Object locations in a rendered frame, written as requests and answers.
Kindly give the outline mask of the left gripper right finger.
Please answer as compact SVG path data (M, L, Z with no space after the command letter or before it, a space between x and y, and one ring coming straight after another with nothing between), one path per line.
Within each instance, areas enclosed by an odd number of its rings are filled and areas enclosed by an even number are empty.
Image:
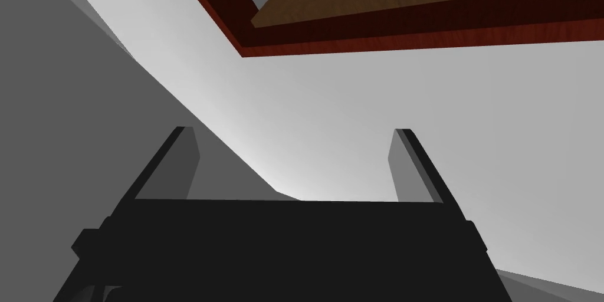
M416 134L411 129L395 129L388 164L397 201L445 203L438 173Z

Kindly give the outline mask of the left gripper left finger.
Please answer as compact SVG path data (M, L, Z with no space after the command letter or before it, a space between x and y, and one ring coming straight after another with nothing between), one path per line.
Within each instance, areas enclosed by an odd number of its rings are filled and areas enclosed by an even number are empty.
M186 199L199 160L194 129L184 126L174 128L122 200Z

